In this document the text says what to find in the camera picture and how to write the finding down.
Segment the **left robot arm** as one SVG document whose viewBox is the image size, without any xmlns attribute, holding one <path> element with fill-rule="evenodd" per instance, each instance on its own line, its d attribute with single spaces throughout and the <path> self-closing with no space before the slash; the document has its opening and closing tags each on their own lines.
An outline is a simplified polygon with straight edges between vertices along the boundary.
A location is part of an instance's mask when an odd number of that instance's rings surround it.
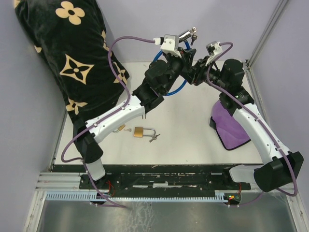
<svg viewBox="0 0 309 232">
<path fill-rule="evenodd" d="M 155 109 L 164 100 L 176 79 L 187 75 L 197 51 L 179 48 L 178 52 L 180 57 L 168 53 L 165 60 L 151 62 L 142 84 L 123 103 L 83 125 L 75 122 L 75 145 L 84 159 L 86 172 L 91 176 L 90 183 L 95 188 L 103 188 L 107 183 L 106 171 L 101 161 L 103 150 L 99 143 L 119 126 Z"/>
</svg>

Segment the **small brass padlock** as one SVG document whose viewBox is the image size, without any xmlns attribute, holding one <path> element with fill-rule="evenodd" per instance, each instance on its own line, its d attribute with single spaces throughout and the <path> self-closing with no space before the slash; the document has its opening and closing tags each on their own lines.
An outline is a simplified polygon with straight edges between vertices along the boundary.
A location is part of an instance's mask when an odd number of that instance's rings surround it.
<svg viewBox="0 0 309 232">
<path fill-rule="evenodd" d="M 114 132 L 114 133 L 118 133 L 119 131 L 123 130 L 125 126 L 126 126 L 126 125 L 123 124 L 123 125 L 121 125 L 120 127 L 118 127 L 116 130 L 114 130 L 113 132 Z"/>
</svg>

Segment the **long-shackle brass padlock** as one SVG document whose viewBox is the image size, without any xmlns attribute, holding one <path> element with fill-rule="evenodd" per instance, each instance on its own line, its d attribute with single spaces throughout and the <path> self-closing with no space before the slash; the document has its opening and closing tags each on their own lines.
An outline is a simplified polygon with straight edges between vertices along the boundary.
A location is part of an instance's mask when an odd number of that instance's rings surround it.
<svg viewBox="0 0 309 232">
<path fill-rule="evenodd" d="M 151 128 L 143 128 L 143 127 L 135 127 L 133 136 L 135 138 L 142 138 L 142 137 L 154 137 L 156 135 L 155 129 Z"/>
</svg>

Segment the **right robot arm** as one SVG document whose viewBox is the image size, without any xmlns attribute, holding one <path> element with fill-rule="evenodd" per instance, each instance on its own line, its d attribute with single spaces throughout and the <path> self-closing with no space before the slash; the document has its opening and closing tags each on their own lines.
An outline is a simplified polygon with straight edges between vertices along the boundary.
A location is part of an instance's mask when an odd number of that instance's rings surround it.
<svg viewBox="0 0 309 232">
<path fill-rule="evenodd" d="M 292 183 L 297 194 L 297 176 L 304 158 L 300 152 L 292 152 L 271 130 L 261 117 L 254 99 L 242 86 L 243 64 L 228 59 L 220 70 L 213 68 L 210 57 L 199 59 L 190 69 L 190 83 L 207 83 L 220 91 L 222 107 L 241 125 L 255 145 L 262 165 L 238 165 L 222 176 L 222 185 L 233 189 L 239 182 L 256 184 L 263 192 L 283 191 L 282 187 Z"/>
</svg>

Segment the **silver cable lock keys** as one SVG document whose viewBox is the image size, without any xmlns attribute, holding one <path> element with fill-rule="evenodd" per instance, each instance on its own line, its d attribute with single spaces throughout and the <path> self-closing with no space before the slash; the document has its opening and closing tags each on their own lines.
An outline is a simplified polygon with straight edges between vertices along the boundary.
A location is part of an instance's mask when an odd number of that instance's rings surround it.
<svg viewBox="0 0 309 232">
<path fill-rule="evenodd" d="M 191 43 L 190 43 L 190 45 L 192 46 L 194 44 L 194 42 L 197 40 L 197 28 L 196 27 L 192 27 L 190 29 L 190 34 L 191 34 Z"/>
</svg>

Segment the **long padlock keys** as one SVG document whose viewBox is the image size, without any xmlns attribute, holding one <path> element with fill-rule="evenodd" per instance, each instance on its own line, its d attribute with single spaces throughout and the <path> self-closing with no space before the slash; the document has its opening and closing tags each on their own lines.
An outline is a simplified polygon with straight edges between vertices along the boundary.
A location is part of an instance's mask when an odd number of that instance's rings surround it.
<svg viewBox="0 0 309 232">
<path fill-rule="evenodd" d="M 151 136 L 151 139 L 149 140 L 149 142 L 151 143 L 152 141 L 156 140 L 158 138 L 158 136 L 160 136 L 160 134 L 154 134 Z"/>
</svg>

